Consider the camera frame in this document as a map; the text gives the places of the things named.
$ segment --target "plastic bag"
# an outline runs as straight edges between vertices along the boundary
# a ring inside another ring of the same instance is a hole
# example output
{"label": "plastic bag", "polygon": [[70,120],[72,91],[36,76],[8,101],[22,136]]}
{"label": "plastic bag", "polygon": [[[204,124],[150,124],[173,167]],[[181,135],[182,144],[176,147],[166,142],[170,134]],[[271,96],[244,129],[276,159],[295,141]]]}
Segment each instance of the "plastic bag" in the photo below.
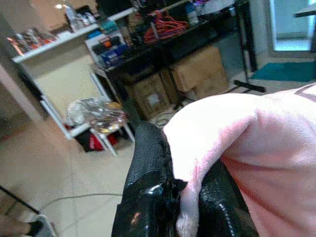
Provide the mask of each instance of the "plastic bag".
{"label": "plastic bag", "polygon": [[70,126],[89,123],[97,132],[109,134],[127,123],[121,105],[105,99],[86,99],[71,103],[67,109],[66,124]]}

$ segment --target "door frame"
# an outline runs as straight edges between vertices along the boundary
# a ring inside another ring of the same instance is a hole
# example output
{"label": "door frame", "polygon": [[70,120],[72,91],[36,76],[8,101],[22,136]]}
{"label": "door frame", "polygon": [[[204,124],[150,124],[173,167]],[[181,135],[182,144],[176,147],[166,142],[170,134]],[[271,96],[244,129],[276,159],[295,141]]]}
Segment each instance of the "door frame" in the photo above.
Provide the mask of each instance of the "door frame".
{"label": "door frame", "polygon": [[267,41],[268,41],[268,53],[270,57],[276,58],[316,58],[316,53],[310,53],[309,51],[276,51],[274,48],[275,41],[277,40],[275,28],[274,0],[264,0],[265,20],[267,23]]}

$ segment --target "floor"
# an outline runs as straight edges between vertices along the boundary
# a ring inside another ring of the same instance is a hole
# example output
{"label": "floor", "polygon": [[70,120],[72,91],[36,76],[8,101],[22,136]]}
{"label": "floor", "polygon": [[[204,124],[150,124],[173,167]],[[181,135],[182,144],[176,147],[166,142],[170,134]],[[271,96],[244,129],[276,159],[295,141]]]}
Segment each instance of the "floor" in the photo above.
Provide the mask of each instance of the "floor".
{"label": "floor", "polygon": [[310,51],[309,39],[278,39],[275,44],[276,51]]}
{"label": "floor", "polygon": [[[263,65],[276,60],[259,61]],[[244,80],[244,74],[230,80],[235,79]],[[267,93],[305,85],[266,80],[253,80],[253,83],[265,86]],[[0,143],[1,185],[38,209],[57,198],[121,194],[133,149],[132,142],[122,139],[116,146],[118,157],[107,151],[85,153],[75,141],[67,141],[51,119],[40,124],[29,123],[18,134]],[[54,224],[60,237],[110,237],[120,199],[105,195],[69,198],[41,211]],[[0,194],[0,202],[0,212],[6,212],[4,207],[13,204],[3,194]],[[32,219],[32,214],[20,205],[13,206],[9,214],[21,220]]]}

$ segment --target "pink fleece blanket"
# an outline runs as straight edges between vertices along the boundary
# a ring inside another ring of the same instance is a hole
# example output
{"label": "pink fleece blanket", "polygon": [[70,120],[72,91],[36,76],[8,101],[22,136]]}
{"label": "pink fleece blanket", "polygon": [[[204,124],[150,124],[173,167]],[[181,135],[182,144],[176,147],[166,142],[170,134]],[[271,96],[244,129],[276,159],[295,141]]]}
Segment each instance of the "pink fleece blanket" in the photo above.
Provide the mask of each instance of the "pink fleece blanket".
{"label": "pink fleece blanket", "polygon": [[175,178],[188,181],[177,230],[194,237],[202,180],[219,158],[262,237],[316,236],[316,83],[266,96],[189,104],[164,132]]}

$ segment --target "blue mat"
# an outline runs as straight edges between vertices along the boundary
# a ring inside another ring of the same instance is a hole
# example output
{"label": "blue mat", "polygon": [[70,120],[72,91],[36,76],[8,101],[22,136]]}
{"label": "blue mat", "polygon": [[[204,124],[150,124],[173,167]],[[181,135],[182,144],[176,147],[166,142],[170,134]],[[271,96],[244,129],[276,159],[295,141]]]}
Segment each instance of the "blue mat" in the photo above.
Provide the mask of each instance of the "blue mat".
{"label": "blue mat", "polygon": [[309,82],[316,79],[316,63],[269,63],[251,79]]}

